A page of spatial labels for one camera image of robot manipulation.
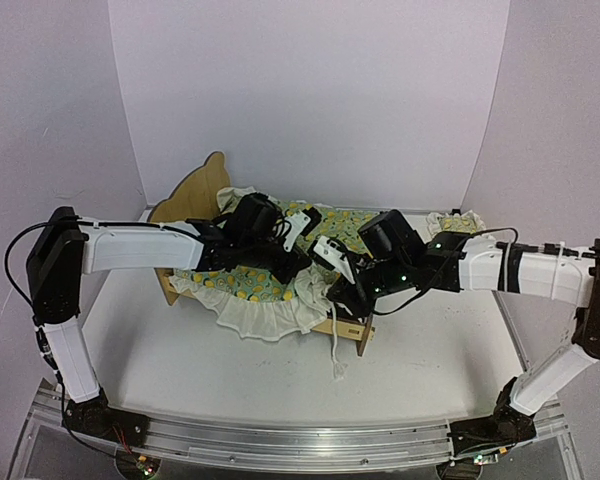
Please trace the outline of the lemon print ruffled mattress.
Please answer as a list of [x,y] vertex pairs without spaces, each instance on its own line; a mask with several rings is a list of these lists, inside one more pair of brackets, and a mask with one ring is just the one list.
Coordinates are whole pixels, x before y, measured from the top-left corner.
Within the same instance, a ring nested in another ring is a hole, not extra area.
[[[220,213],[233,212],[239,200],[250,193],[256,193],[253,187],[221,189],[216,195]],[[303,251],[319,236],[326,236],[337,238],[355,254],[368,253],[357,230],[377,212],[269,199],[288,218],[310,207],[321,214],[321,222],[307,238],[296,241],[295,245]],[[288,285],[281,284],[266,270],[245,266],[229,272],[174,270],[166,278],[169,293],[198,300],[216,314],[219,326],[234,330],[242,339],[277,342],[289,334],[307,334],[311,330],[332,335],[331,359],[334,377],[338,379],[344,377],[346,368],[337,358],[338,337],[355,340],[358,355],[362,356],[365,342],[372,336],[372,327],[366,325],[368,320],[348,318],[351,314],[344,307],[327,300],[327,289],[335,285],[339,276],[313,263]]]

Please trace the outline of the wooden pet bed frame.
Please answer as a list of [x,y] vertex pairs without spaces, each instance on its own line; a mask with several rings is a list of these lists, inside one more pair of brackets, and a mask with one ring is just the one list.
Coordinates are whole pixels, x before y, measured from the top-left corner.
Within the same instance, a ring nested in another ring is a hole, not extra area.
[[[168,223],[187,219],[211,220],[220,214],[217,204],[217,193],[230,185],[230,177],[225,168],[225,155],[216,151],[209,155],[204,164],[192,171],[175,187],[170,196],[159,202],[151,211],[148,220],[152,223]],[[178,298],[186,297],[169,293],[168,274],[174,273],[173,268],[157,268],[155,270],[161,288],[169,305],[176,303]]]

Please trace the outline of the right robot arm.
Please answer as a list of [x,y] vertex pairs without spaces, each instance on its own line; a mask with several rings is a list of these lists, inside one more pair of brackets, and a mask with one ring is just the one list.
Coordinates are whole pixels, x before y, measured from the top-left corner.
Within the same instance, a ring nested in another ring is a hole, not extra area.
[[328,298],[355,317],[380,315],[378,299],[415,289],[453,293],[488,290],[542,297],[575,309],[572,336],[539,365],[513,381],[505,395],[511,409],[534,415],[571,380],[600,361],[600,239],[591,247],[522,244],[494,239],[494,232],[441,231],[424,241],[397,210],[383,212],[358,230],[367,251],[320,237],[314,259],[340,277]]

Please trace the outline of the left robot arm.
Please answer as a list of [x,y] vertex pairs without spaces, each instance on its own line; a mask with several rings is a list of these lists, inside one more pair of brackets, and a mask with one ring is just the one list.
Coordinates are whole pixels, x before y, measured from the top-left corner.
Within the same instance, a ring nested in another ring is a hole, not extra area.
[[102,387],[78,323],[81,279],[118,269],[231,271],[263,269],[288,284],[311,264],[296,244],[321,221],[315,208],[290,216],[261,193],[243,197],[213,220],[167,223],[100,221],[70,206],[16,235],[39,234],[26,259],[26,289],[11,285],[33,314],[39,349],[65,393],[77,404],[102,398]]

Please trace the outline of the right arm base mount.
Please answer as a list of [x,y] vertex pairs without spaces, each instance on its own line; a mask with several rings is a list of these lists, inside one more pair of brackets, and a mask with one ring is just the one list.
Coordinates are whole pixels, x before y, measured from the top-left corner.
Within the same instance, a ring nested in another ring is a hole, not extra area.
[[451,439],[454,458],[509,449],[536,437],[534,414],[525,415],[511,406],[516,380],[513,377],[503,387],[490,415],[450,423],[447,437]]

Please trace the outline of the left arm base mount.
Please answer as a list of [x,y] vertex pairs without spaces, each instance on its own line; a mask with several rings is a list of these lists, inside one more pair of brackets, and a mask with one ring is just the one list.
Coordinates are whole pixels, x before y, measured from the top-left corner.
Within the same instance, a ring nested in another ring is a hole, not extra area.
[[63,426],[71,432],[117,442],[122,447],[143,447],[150,419],[147,415],[114,408],[103,388],[89,400],[70,400],[62,408]]

